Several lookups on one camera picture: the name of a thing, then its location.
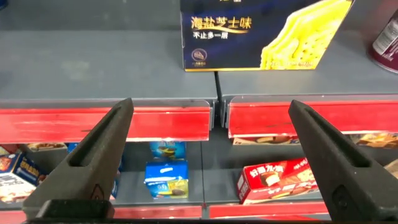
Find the cracker box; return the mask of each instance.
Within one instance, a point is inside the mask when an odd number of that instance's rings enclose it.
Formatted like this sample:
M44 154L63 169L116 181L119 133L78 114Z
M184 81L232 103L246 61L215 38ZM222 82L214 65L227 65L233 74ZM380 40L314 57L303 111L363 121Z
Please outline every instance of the cracker box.
M23 154L0 156L0 200L6 203L23 201L46 176Z
M350 0L181 0L188 72L314 69Z
M234 145L292 145L300 144L297 136L269 136L259 138L234 138Z
M185 142L157 141L150 142L149 146L156 159L185 159Z
M188 197L188 162L148 162L144 183L154 199L186 198Z
M67 149L67 145L63 142L50 142L50 143L29 143L27 147L31 151L47 151L55 149Z
M243 168L237 183L242 204L270 201L318 190L306 158Z

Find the supermarket shelf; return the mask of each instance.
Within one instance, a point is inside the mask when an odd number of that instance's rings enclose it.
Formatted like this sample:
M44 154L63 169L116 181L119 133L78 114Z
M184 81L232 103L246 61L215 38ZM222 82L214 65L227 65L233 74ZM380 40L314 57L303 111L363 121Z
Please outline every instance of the supermarket shelf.
M236 183L244 166L295 159L304 157L305 154L298 145L233 146L227 136L227 130L215 128L210 134L210 140L201 143L203 158L207 158L203 160L203 186L210 218L269 219L270 216L276 215L277 218L286 220L293 216L304 215L304 218L328 219L319 192L282 198L259 205L240 205ZM398 158L397 150L371 147L361 147L361 149L383 166ZM286 210L281 210L279 206L285 206ZM306 206L311 208L309 210L311 212L303 212L303 209L308 208Z
M28 156L35 163L47 171L54 169L66 155L67 153L64 150L28 153ZM130 213L128 217L125 217L158 218L166 215L165 211L174 208L176 211L170 213L169 217L195 218L198 215L198 208L200 208L201 212L203 204L200 142L187 143L187 160L190 175L188 198L154 200L150 196L148 189L144 185L144 175L146 162L152 160L153 157L148 142L129 142L126 144L118 196L116 200L111 201L118 208L116 216L120 218ZM22 203L5 204L1 202L0 220L9 212L20 210L21 208Z
M397 7L395 1L355 1L316 70L219 72L229 137L295 134L287 114L293 99L316 107L340 131L398 131L389 122L398 108L398 77L366 55Z
M128 141L208 139L214 73L183 71L178 2L145 2L165 11L135 14L135 1L111 0L38 0L34 12L15 0L2 10L0 142L79 141L127 97L136 106Z

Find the blue oreo package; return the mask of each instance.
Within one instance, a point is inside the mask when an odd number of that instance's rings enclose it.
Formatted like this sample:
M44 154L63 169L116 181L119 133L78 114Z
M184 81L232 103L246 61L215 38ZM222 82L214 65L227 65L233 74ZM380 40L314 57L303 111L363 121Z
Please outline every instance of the blue oreo package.
M149 146L156 159L185 159L185 142L157 141L150 142Z
M23 201L47 176L24 154L0 156L0 200Z
M154 199L187 198L188 162L148 162L144 183Z

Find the gray shelf back panel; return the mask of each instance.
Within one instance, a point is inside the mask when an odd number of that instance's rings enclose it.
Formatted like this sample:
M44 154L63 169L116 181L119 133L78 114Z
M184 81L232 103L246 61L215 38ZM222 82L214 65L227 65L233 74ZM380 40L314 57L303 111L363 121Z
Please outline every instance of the gray shelf back panel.
M183 71L179 17L175 0L11 1L0 101L215 100L213 72Z
M53 170L67 155L66 150L29 152L27 156L46 171ZM123 153L123 171L119 180L117 207L203 204L203 176L200 142L187 143L189 169L188 198L154 200L144 184L146 162L153 161L148 142L128 142ZM0 202L0 210L20 210L22 203Z
M315 70L219 72L223 97L398 93L398 76L375 65L366 50L398 1L355 1Z
M227 130L215 128L210 140L202 142L203 186L205 203L239 203L236 183L244 166L305 157L300 146L252 145L233 146ZM398 159L398 151L361 147L381 165ZM320 192L273 200L273 202L303 202L322 200Z

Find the purple can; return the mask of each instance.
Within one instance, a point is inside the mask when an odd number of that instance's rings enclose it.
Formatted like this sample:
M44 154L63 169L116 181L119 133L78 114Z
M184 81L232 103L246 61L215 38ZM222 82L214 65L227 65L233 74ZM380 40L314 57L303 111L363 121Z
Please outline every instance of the purple can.
M373 42L369 55L379 66L398 73L398 11Z

